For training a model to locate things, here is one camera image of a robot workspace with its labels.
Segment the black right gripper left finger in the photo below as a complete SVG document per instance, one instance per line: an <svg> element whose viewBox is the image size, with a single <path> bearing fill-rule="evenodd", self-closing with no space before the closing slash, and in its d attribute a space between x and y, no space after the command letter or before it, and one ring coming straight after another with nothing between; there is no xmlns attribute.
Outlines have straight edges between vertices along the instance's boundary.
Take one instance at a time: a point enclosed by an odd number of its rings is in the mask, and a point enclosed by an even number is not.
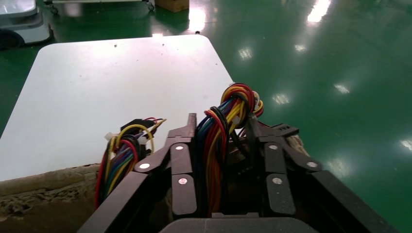
<svg viewBox="0 0 412 233"><path fill-rule="evenodd" d="M80 227L80 233L154 233L149 218L155 203L171 191L172 219L197 211L191 152L197 117L170 130L165 145L138 162L106 200Z"/></svg>

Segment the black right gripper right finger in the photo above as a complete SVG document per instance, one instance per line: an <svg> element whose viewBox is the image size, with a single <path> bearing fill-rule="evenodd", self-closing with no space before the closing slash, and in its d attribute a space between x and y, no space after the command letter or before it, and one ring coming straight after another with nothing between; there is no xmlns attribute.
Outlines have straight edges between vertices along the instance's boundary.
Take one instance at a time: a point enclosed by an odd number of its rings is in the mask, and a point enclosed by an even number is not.
<svg viewBox="0 0 412 233"><path fill-rule="evenodd" d="M307 153L298 128L267 126L251 116L248 147L252 164L263 171L268 214L295 217L323 233L396 232Z"/></svg>

